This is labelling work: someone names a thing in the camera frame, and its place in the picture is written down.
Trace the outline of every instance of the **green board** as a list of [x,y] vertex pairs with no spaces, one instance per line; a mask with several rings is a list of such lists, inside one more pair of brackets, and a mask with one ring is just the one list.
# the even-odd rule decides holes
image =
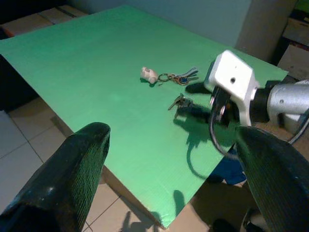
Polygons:
[[[88,123],[111,127],[107,167],[167,227],[221,160],[208,125],[179,118],[175,83],[149,86],[142,66],[183,73],[196,66],[200,80],[230,49],[264,85],[286,72],[163,19],[122,6],[0,41],[0,53],[73,130]],[[192,96],[208,106],[209,96]],[[217,130],[225,147],[233,133]]]
[[298,0],[295,9],[309,13],[309,0]]

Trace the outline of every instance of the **white floor tile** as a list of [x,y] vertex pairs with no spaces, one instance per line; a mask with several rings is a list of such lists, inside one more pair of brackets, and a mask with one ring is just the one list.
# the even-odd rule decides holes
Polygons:
[[37,137],[29,140],[29,143],[45,162],[57,151],[65,139],[58,128],[53,126]]
[[0,212],[41,165],[41,160],[28,143],[0,159]]
[[95,197],[91,204],[87,222],[91,224],[100,216],[119,196],[107,185],[98,185]]
[[53,125],[51,118],[55,113],[41,98],[37,98],[10,112],[10,116],[30,140]]
[[209,226],[196,214],[192,205],[187,204],[169,226],[170,232],[207,232]]
[[0,158],[26,142],[10,117],[4,111],[0,111]]
[[85,231],[88,227],[89,225],[87,224],[87,222],[85,222],[84,227],[82,228],[82,231]]
[[143,213],[119,198],[90,225],[93,232],[159,232],[162,231]]
[[90,229],[90,227],[87,227],[87,229],[84,230],[84,232],[92,232],[92,230]]

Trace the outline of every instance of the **key ring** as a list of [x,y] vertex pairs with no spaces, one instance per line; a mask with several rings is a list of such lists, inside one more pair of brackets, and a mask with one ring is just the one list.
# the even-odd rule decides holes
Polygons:
[[[167,76],[167,78],[166,78],[166,79],[161,79],[161,76]],[[171,77],[171,75],[168,74],[168,73],[163,73],[163,74],[161,74],[161,75],[158,76],[158,80],[161,81],[161,82],[167,82],[167,81],[169,81],[169,80],[171,80],[171,79],[172,79],[172,77]]]

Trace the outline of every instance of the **key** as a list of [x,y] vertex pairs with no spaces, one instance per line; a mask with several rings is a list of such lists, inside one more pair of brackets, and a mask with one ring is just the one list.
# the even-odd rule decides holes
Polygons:
[[184,95],[181,93],[173,102],[173,104],[169,107],[168,110],[171,110],[175,105],[177,105],[181,100],[184,99]]

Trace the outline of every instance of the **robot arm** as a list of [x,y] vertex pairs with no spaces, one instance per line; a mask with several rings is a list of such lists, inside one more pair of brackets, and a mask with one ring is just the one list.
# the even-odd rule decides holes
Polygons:
[[253,69],[231,51],[220,54],[204,81],[213,90],[209,131],[215,147],[229,156],[216,140],[213,125],[221,123],[229,102],[237,107],[239,122],[251,126],[256,122],[268,122],[294,133],[289,140],[294,143],[309,124],[309,81],[296,84],[278,83],[273,87],[260,88]]

